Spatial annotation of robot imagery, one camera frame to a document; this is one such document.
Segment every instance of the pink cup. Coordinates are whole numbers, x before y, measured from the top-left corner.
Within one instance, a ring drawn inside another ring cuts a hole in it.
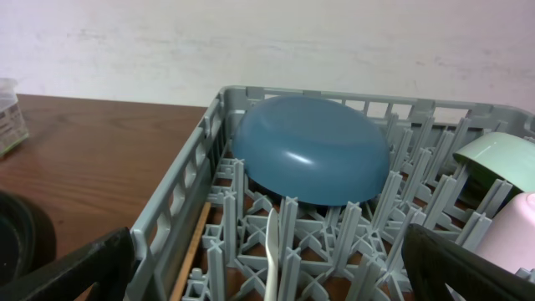
[[[535,268],[535,192],[515,196],[494,217],[475,253],[511,273]]]

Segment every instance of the wall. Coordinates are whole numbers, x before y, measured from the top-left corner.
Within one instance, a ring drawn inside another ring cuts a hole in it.
[[[2,0],[19,93],[207,105],[228,84],[535,112],[531,0]]]

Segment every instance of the clear plastic container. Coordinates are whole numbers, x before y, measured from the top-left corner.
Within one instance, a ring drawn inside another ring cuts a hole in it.
[[[18,107],[15,79],[0,79],[0,157],[28,137],[28,128]]]

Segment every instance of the white plastic utensil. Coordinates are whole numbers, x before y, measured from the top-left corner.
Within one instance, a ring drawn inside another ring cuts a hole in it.
[[[278,213],[269,212],[266,230],[267,282],[264,301],[277,301],[278,281]]]

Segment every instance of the plastic dish rack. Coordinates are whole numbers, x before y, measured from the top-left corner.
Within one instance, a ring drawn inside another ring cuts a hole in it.
[[[247,179],[246,162],[228,151],[233,131],[257,102],[296,94],[351,106],[381,128],[390,144],[390,174],[375,199],[318,209],[295,198],[270,199]],[[400,255],[407,226],[419,223],[473,251],[512,189],[496,179],[490,190],[475,191],[468,166],[452,159],[454,151],[492,131],[532,140],[535,120],[502,105],[226,87],[131,228],[138,265],[126,297],[170,297],[197,218],[210,202],[219,218],[205,225],[199,247],[204,267],[191,270],[182,300],[264,295],[268,261],[262,250],[272,207],[280,209],[278,300],[412,299]],[[229,278],[242,284],[229,288]]]

